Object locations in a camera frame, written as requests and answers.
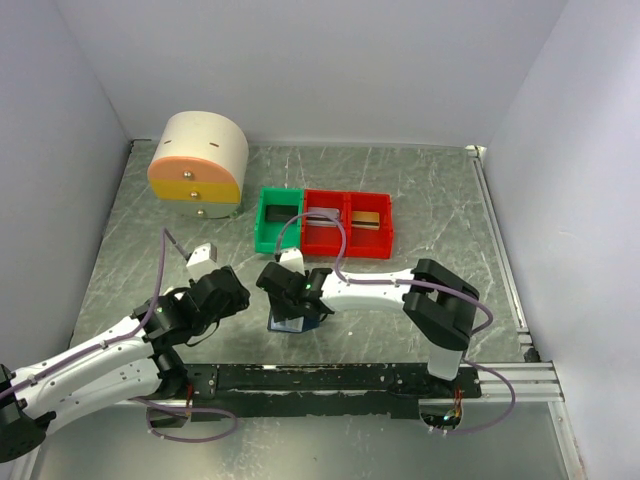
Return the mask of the blue leather card holder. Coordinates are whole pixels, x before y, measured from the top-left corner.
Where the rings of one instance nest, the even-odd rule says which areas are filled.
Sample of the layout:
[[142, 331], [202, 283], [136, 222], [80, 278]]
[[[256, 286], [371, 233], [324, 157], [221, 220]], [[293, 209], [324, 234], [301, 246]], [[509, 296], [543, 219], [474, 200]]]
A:
[[270, 308], [267, 322], [267, 330], [281, 333], [304, 333], [317, 328], [321, 323], [319, 316], [302, 316], [286, 319], [279, 314], [274, 307]]

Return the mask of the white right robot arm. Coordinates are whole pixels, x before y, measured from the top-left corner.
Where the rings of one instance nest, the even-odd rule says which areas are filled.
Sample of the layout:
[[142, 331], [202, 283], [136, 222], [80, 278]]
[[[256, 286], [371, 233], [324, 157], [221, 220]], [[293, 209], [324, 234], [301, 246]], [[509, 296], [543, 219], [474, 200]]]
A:
[[443, 398], [457, 388], [480, 295], [438, 262], [421, 259], [412, 269], [373, 274], [331, 268], [299, 273], [282, 262], [270, 262], [256, 285], [268, 295], [275, 323], [299, 318], [317, 322], [351, 310], [404, 314], [431, 344], [426, 390]]

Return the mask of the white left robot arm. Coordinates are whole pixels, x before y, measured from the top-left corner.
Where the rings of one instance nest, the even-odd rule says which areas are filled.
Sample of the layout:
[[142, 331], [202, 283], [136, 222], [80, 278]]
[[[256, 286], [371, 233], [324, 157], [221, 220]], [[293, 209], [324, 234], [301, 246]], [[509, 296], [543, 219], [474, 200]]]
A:
[[53, 358], [1, 369], [1, 460], [13, 461], [63, 426], [124, 400], [173, 399], [188, 373], [175, 346], [248, 308], [250, 293], [224, 266], [155, 293], [105, 332]]

